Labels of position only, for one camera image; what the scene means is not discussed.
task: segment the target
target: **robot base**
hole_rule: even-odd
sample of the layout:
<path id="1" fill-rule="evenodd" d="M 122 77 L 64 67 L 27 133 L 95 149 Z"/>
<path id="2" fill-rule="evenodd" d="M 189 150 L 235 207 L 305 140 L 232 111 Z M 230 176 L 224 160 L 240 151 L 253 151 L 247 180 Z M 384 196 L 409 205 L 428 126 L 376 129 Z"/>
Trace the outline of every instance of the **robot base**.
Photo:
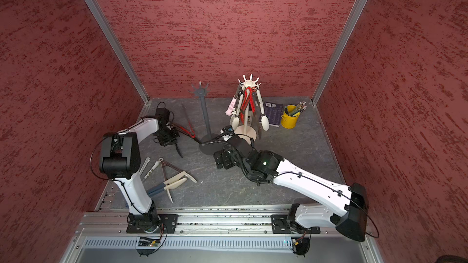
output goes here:
<path id="1" fill-rule="evenodd" d="M 160 220 L 156 213 L 155 203 L 151 203 L 151 207 L 146 215 L 128 214 L 128 234 L 151 234 L 159 232 Z"/>

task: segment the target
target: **aluminum frame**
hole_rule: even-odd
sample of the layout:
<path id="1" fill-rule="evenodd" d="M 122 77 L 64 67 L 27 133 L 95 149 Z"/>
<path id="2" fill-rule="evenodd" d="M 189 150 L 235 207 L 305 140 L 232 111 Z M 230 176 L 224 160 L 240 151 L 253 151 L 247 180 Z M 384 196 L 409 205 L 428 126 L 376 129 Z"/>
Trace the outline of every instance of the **aluminum frame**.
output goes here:
<path id="1" fill-rule="evenodd" d="M 167 237 L 172 241 L 178 238 L 191 238 L 193 240 L 203 238 L 217 238 L 216 240 L 230 240 L 238 238 L 259 238 L 259 240 L 285 241 L 299 237 L 301 234 L 273 234 L 271 218 L 272 214 L 287 214 L 290 205 L 272 206 L 230 206 L 230 207 L 188 207 L 184 209 L 159 209 L 160 216 L 164 214 L 177 214 L 179 219 L 174 234 Z M 80 252 L 86 248 L 84 243 L 88 238 L 108 237 L 109 240 L 127 238 L 137 240 L 139 235 L 127 234 L 127 211 L 93 212 L 85 213 L 78 225 L 74 237 L 64 254 L 61 263 L 75 263 Z M 337 237 L 342 236 L 334 228 L 321 227 L 321 233 L 312 237 Z M 368 263 L 383 263 L 375 240 L 366 237 L 360 243 L 365 259 Z M 115 246 L 103 246 L 103 248 L 115 248 Z M 267 248 L 257 248 L 259 251 L 271 251 Z"/>
<path id="2" fill-rule="evenodd" d="M 339 166 L 338 159 L 336 158 L 335 151 L 333 150 L 333 146 L 331 146 L 330 138 L 328 137 L 327 130 L 325 129 L 325 125 L 323 123 L 322 117 L 320 116 L 319 109 L 314 104 L 312 104 L 312 109 L 314 110 L 315 114 L 317 114 L 317 117 L 318 117 L 319 123 L 320 123 L 320 127 L 322 128 L 323 134 L 325 135 L 325 141 L 327 142 L 328 148 L 330 149 L 330 152 L 331 152 L 331 156 L 332 156 L 333 160 L 336 163 L 336 168 L 338 169 L 338 173 L 339 173 L 339 175 L 341 177 L 341 180 L 342 180 L 343 184 L 347 184 L 345 179 L 344 179 L 341 168 Z"/>
<path id="3" fill-rule="evenodd" d="M 130 60 L 125 54 L 125 51 L 122 48 L 122 45 L 120 45 L 120 42 L 117 36 L 115 35 L 114 31 L 110 27 L 106 16 L 104 15 L 101 7 L 97 3 L 97 0 L 84 0 L 84 1 L 88 5 L 88 8 L 93 14 L 94 18 L 96 19 L 98 25 L 101 27 L 101 30 L 106 36 L 107 40 L 109 41 L 109 44 L 111 45 L 112 49 L 114 49 L 115 54 L 117 55 L 118 59 L 120 60 L 120 63 L 122 64 L 125 71 L 127 72 L 128 77 L 130 78 L 130 80 L 132 80 L 132 83 L 137 89 L 138 94 L 140 95 L 141 99 L 143 100 L 145 104 L 148 103 L 149 95 L 146 92 L 145 87 L 141 83 L 137 74 L 135 73 L 135 70 L 133 69 L 133 66 Z"/>
<path id="4" fill-rule="evenodd" d="M 344 47 L 346 47 L 348 39 L 350 38 L 354 30 L 354 26 L 356 26 L 356 23 L 358 22 L 362 10 L 364 9 L 364 6 L 366 6 L 366 3 L 367 0 L 355 0 L 351 12 L 348 15 L 348 19 L 344 24 L 340 37 L 338 38 L 338 42 L 336 43 L 335 49 L 333 50 L 333 53 L 330 56 L 330 61 L 325 67 L 325 71 L 323 72 L 322 78 L 320 79 L 317 89 L 315 89 L 315 92 L 313 93 L 312 103 L 314 105 L 317 105 L 317 102 L 320 96 L 322 95 L 328 83 L 328 80 L 330 79 L 330 76 L 333 73 L 333 70 L 335 69 L 335 66 L 341 56 L 341 53 L 344 50 Z"/>

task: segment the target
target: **gray tabletop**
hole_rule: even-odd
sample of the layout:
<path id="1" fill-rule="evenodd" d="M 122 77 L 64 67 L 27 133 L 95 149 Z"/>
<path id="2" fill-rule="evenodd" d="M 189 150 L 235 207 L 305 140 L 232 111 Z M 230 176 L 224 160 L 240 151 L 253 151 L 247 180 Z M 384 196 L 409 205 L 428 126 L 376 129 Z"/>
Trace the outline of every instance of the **gray tabletop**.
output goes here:
<path id="1" fill-rule="evenodd" d="M 306 96 L 297 97 L 266 97 L 264 102 L 297 104 L 308 101 Z M 152 99 L 146 114 L 155 114 L 159 102 L 165 102 L 166 108 L 174 113 L 174 121 L 188 127 L 184 117 L 182 104 L 189 114 L 190 122 L 197 137 L 206 135 L 200 101 L 198 98 L 155 98 Z M 230 117 L 225 114 L 230 98 L 207 98 L 206 105 L 212 131 L 218 133 L 224 126 L 229 125 Z M 160 157 L 174 166 L 190 173 L 196 180 L 187 180 L 176 189 L 170 190 L 173 203 L 165 192 L 152 196 L 156 207 L 207 207 L 207 206 L 236 206 L 236 205 L 273 205 L 292 203 L 312 203 L 310 198 L 285 187 L 274 184 L 256 186 L 244 177 L 237 167 L 228 170 L 216 168 L 213 156 L 200 152 L 198 143 L 191 138 L 181 135 L 178 138 L 179 148 L 184 158 L 181 158 L 173 145 L 160 146 L 149 136 L 139 144 L 141 162 L 149 157 L 151 161 L 144 173 L 154 165 Z M 257 150 L 270 150 L 294 163 L 296 166 L 318 175 L 322 178 L 343 183 L 338 166 L 332 158 L 330 148 L 319 124 L 319 119 L 312 108 L 305 110 L 295 128 L 270 126 L 262 133 L 262 138 L 255 141 Z M 167 177 L 177 172 L 165 167 Z M 145 188 L 163 182 L 161 167 L 144 182 Z M 117 193 L 112 202 L 112 209 L 126 209 L 126 202 L 121 193 Z"/>

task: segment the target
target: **mounting plate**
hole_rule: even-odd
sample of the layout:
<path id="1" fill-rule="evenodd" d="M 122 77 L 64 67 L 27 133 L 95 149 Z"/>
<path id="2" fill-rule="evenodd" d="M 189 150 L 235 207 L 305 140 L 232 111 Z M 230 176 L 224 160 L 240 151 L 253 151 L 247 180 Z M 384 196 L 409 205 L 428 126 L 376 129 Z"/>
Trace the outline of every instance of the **mounting plate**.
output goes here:
<path id="1" fill-rule="evenodd" d="M 281 214 L 272 214 L 272 230 L 274 234 L 292 234 L 291 229 L 289 228 L 286 218 L 287 215 Z M 320 228 L 318 226 L 313 226 L 306 230 L 307 234 L 317 235 L 320 234 Z"/>
<path id="2" fill-rule="evenodd" d="M 176 230 L 177 226 L 177 218 L 179 216 L 177 214 L 160 214 L 159 218 L 161 222 L 164 224 L 164 228 L 167 229 L 168 234 L 173 234 Z"/>

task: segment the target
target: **metal vent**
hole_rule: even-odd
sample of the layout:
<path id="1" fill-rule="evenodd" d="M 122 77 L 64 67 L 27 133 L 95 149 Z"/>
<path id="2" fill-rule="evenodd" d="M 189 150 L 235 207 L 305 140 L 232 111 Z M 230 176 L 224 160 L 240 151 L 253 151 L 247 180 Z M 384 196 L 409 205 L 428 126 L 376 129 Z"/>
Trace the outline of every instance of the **metal vent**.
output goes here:
<path id="1" fill-rule="evenodd" d="M 87 237 L 83 248 L 153 249 L 138 247 L 138 237 Z M 291 238 L 272 237 L 167 237 L 161 249 L 290 252 Z"/>
<path id="2" fill-rule="evenodd" d="M 166 249 L 223 249 L 223 250 L 285 250 L 292 249 L 290 238 L 171 238 L 163 248 Z"/>
<path id="3" fill-rule="evenodd" d="M 134 249 L 137 245 L 137 238 L 118 237 L 88 237 L 84 243 L 84 248 L 101 249 Z"/>

